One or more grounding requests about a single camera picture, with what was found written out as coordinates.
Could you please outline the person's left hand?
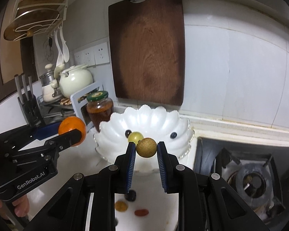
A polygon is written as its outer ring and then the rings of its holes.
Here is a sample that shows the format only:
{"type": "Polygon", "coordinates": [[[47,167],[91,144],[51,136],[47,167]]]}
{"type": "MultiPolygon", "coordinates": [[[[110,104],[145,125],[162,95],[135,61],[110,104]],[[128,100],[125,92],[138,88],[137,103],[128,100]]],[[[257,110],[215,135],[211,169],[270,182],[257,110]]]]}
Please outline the person's left hand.
{"type": "MultiPolygon", "coordinates": [[[[24,195],[15,200],[12,205],[14,206],[14,212],[16,216],[23,218],[26,217],[29,212],[29,200],[27,195],[24,195]]],[[[3,203],[0,200],[0,216],[3,219],[8,219],[5,210],[3,210],[3,203]]]]}

